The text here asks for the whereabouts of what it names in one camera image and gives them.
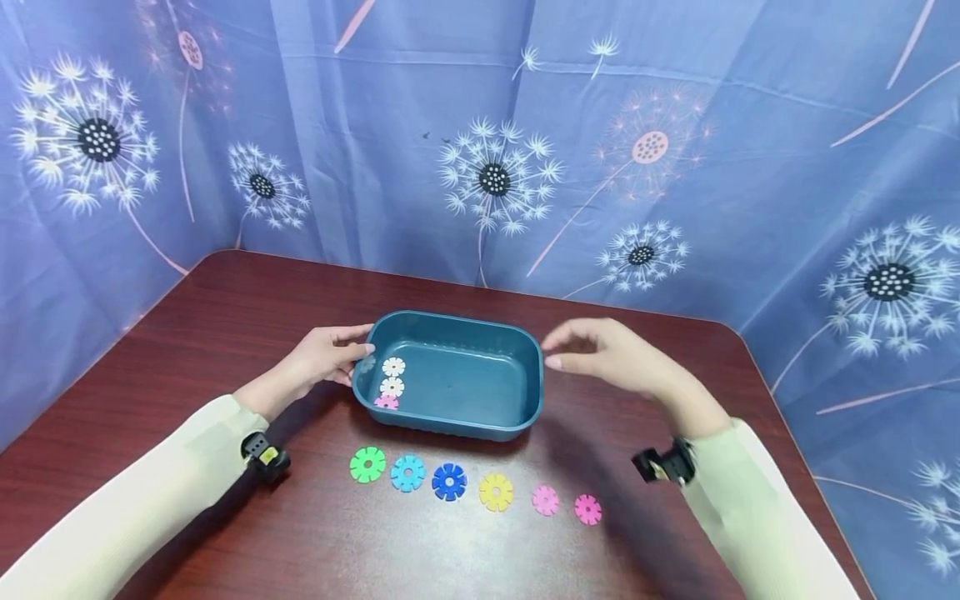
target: light blue snowflake piece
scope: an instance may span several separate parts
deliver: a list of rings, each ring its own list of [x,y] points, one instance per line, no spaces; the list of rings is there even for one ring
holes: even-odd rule
[[[390,479],[394,488],[403,493],[419,490],[426,477],[426,466],[423,460],[415,454],[405,454],[396,459],[394,467],[390,469]]]

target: dandelion print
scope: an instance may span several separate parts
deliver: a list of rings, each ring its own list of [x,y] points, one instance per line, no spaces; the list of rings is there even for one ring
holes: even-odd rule
[[[706,109],[706,102],[686,85],[633,94],[595,152],[607,175],[540,252],[527,276],[600,192],[613,192],[629,203],[666,197],[669,186],[703,160],[699,146],[713,134],[703,123]]]
[[[350,39],[353,37],[353,34],[357,33],[357,30],[360,29],[360,24],[363,23],[365,18],[367,18],[367,13],[373,8],[374,2],[376,2],[376,0],[363,0],[363,4],[361,4],[360,8],[357,9],[357,12],[353,14],[353,17],[347,24],[347,28],[344,29],[344,32],[340,35],[340,40],[333,48],[333,54],[340,54],[340,51],[350,43]]]
[[[960,476],[943,463],[921,463],[913,474],[930,489],[926,501],[914,501],[908,509],[927,533],[920,551],[930,568],[947,575],[960,557]]]
[[[909,59],[910,55],[913,53],[913,49],[917,45],[917,40],[920,39],[920,34],[924,32],[926,20],[928,17],[930,17],[930,11],[933,10],[934,2],[935,0],[926,0],[923,9],[920,11],[920,16],[917,18],[917,23],[913,26],[913,31],[910,32],[910,38],[907,39],[906,46],[903,48],[903,53],[900,54],[900,60],[897,62],[897,66],[894,68],[894,74],[890,76],[890,81],[887,82],[887,89],[893,87],[894,82],[897,80],[897,77],[900,76],[900,72],[906,65],[907,59]]]
[[[133,212],[145,193],[156,191],[160,177],[152,166],[159,147],[136,109],[130,82],[117,79],[101,60],[84,64],[60,55],[50,70],[31,69],[20,90],[21,126],[14,128],[13,142],[31,175],[47,188],[60,189],[60,199],[75,215],[116,202],[147,244],[186,275]]]
[[[549,213],[547,201],[564,171],[552,154],[553,145],[545,137],[524,138],[514,124],[495,127],[486,118],[474,119],[468,132],[444,146],[440,174],[444,187],[453,189],[446,206],[463,214],[469,205],[477,219],[477,259],[484,287],[484,236],[498,230],[517,235]]]
[[[190,221],[195,221],[183,154],[187,96],[194,95],[213,112],[226,114],[233,67],[223,59],[220,34],[193,0],[136,0],[136,11],[147,34],[151,66],[183,81],[178,134],[180,184]]]
[[[828,329],[847,336],[854,356],[876,356],[887,348],[904,359],[952,332],[949,312],[960,308],[952,294],[960,269],[950,255],[958,250],[960,228],[936,229],[923,216],[858,237],[837,261],[839,273],[821,285],[823,296],[833,300],[833,314],[794,354],[771,392]]]
[[[538,52],[539,50],[533,46],[527,46],[523,49],[523,52],[520,53],[522,61],[520,62],[520,66],[514,71],[514,76],[510,78],[511,81],[516,79],[516,76],[520,74],[523,67],[527,67],[529,71],[536,71],[540,68],[540,63],[537,61]]]
[[[570,292],[564,300],[598,283],[607,283],[617,292],[645,292],[653,288],[684,267],[683,259],[690,254],[690,247],[680,238],[680,228],[672,227],[668,221],[624,228],[597,257],[604,275]]]
[[[247,208],[234,248],[240,248],[248,215],[264,219],[273,229],[303,227],[303,217],[310,206],[310,199],[303,193],[303,180],[285,173],[286,167],[278,156],[267,156],[253,144],[232,144],[228,155],[230,179]]]
[[[613,37],[613,34],[607,34],[603,39],[595,39],[592,41],[590,44],[590,53],[600,58],[597,60],[596,68],[593,69],[593,74],[590,75],[591,79],[596,77],[597,73],[600,72],[600,66],[603,65],[604,57],[615,56],[619,47],[620,42]]]
[[[925,89],[927,89],[927,88],[930,87],[931,85],[937,83],[937,82],[940,81],[942,78],[944,78],[946,75],[948,75],[948,74],[951,73],[952,71],[955,71],[955,70],[958,69],[958,68],[960,68],[960,61],[955,62],[954,64],[950,65],[949,67],[947,67],[947,68],[944,69],[943,71],[937,73],[936,75],[934,75],[934,76],[931,77],[930,79],[926,80],[926,82],[925,82],[923,85],[921,85],[921,86],[918,87],[917,89],[915,89],[915,90],[913,90],[912,92],[910,92],[905,98],[903,98],[903,100],[900,100],[899,102],[897,102],[897,103],[894,104],[893,106],[891,106],[891,107],[889,107],[888,109],[884,110],[881,114],[877,115],[876,117],[874,117],[873,119],[867,121],[866,123],[864,123],[864,124],[861,125],[860,127],[858,127],[858,128],[856,128],[855,130],[853,130],[852,132],[847,133],[846,135],[844,135],[843,137],[841,137],[841,138],[838,139],[837,141],[835,141],[835,142],[833,142],[832,144],[830,144],[830,148],[836,148],[837,146],[839,146],[839,145],[841,145],[841,144],[846,144],[847,142],[849,142],[850,140],[854,139],[855,137],[857,137],[857,136],[860,135],[861,133],[864,133],[866,130],[869,130],[869,129],[871,129],[873,126],[878,125],[879,123],[885,121],[885,120],[887,119],[887,117],[889,117],[889,116],[892,115],[894,112],[897,112],[898,110],[900,110],[901,108],[903,108],[904,106],[906,106],[906,104],[907,104],[908,102],[910,102],[911,100],[913,100],[914,98],[916,98],[916,97],[917,97],[921,92],[923,92]]]

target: right hand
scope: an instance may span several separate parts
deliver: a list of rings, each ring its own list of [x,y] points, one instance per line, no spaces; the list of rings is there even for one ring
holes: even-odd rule
[[[567,321],[551,331],[541,347],[550,353],[544,361],[550,369],[591,375],[661,401],[693,379],[676,361],[613,319]]]

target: blue curtain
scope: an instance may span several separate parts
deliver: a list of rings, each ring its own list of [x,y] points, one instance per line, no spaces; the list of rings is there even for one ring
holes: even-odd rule
[[[224,248],[680,314],[956,596],[960,4],[0,6],[0,447]]]

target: pink dandelion pattern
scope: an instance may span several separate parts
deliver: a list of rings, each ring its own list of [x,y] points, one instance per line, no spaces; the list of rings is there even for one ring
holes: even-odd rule
[[[233,67],[224,58],[222,37],[193,0],[136,0],[136,12],[146,33],[150,65],[181,81],[180,184],[190,220],[195,221],[183,154],[187,98],[193,96],[212,112],[227,114]]]
[[[594,152],[606,176],[546,245],[527,276],[601,192],[628,203],[666,198],[670,186],[704,160],[702,148],[715,133],[704,123],[706,110],[706,98],[687,85],[634,93]]]

